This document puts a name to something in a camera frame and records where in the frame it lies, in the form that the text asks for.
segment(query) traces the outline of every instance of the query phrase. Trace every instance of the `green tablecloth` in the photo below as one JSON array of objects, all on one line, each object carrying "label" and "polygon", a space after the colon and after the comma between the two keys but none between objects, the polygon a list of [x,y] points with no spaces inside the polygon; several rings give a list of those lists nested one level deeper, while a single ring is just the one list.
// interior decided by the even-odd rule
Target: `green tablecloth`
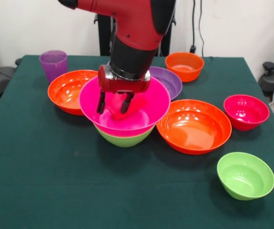
[{"label": "green tablecloth", "polygon": [[[94,69],[105,57],[70,56],[69,70]],[[164,65],[163,58],[153,65]],[[187,156],[157,130],[122,149],[84,117],[47,97],[38,56],[25,56],[0,101],[0,229],[274,229],[274,190],[241,202],[220,184],[217,161],[243,151],[274,171],[274,116],[249,132],[233,130],[220,149]],[[205,58],[200,77],[178,99],[223,108],[231,94],[264,96],[243,58]]]}]

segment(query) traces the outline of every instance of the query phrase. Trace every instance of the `green bowl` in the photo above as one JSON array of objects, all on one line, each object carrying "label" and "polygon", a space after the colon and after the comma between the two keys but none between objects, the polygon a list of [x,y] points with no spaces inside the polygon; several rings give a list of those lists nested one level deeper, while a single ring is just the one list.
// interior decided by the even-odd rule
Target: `green bowl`
[{"label": "green bowl", "polygon": [[271,168],[251,154],[226,154],[217,164],[217,173],[225,190],[238,200],[258,199],[274,188]]},{"label": "green bowl", "polygon": [[114,144],[115,146],[123,147],[123,148],[132,147],[139,144],[141,141],[146,139],[147,136],[150,135],[152,130],[155,128],[154,126],[152,129],[146,131],[144,134],[134,136],[134,137],[115,137],[115,136],[106,134],[105,132],[100,130],[96,125],[94,126],[95,128],[97,128],[97,130],[99,131],[99,133],[102,135],[103,138],[105,138],[107,141]]}]

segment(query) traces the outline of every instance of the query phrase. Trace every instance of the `red bowl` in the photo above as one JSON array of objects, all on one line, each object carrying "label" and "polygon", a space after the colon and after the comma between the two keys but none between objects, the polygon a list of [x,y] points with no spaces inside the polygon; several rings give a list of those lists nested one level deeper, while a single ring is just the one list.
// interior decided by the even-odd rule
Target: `red bowl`
[{"label": "red bowl", "polygon": [[223,107],[233,128],[241,131],[256,128],[270,115],[269,108],[263,101],[245,94],[228,97]]},{"label": "red bowl", "polygon": [[190,99],[172,102],[157,129],[171,147],[190,155],[206,154],[221,147],[232,132],[229,119],[220,109]]},{"label": "red bowl", "polygon": [[165,58],[165,64],[182,82],[190,82],[198,78],[204,61],[200,56],[190,52],[175,52]]},{"label": "red bowl", "polygon": [[77,70],[57,77],[48,88],[50,100],[64,112],[83,116],[79,96],[82,87],[98,75],[97,71]]}]

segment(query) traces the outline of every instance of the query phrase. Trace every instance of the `purple bowl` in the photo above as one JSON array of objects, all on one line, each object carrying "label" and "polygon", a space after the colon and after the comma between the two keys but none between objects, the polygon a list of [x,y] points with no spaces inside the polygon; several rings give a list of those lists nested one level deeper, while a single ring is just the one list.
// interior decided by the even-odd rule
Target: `purple bowl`
[{"label": "purple bowl", "polygon": [[151,76],[159,80],[169,91],[171,100],[175,99],[183,89],[181,79],[173,72],[159,67],[150,67]]}]

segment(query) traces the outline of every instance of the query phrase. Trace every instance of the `magenta bowl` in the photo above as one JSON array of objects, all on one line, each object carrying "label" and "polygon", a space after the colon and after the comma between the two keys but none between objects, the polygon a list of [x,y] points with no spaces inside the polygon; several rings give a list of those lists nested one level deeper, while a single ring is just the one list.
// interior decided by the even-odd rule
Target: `magenta bowl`
[{"label": "magenta bowl", "polygon": [[159,122],[170,108],[171,98],[166,87],[151,78],[150,86],[143,97],[146,105],[123,120],[115,120],[106,108],[113,93],[106,93],[106,107],[103,114],[96,112],[100,96],[98,77],[89,80],[80,92],[80,106],[84,115],[106,134],[117,137],[142,135]]},{"label": "magenta bowl", "polygon": [[232,127],[241,131],[256,128],[270,115],[269,108],[263,101],[245,94],[228,97],[223,107]]}]

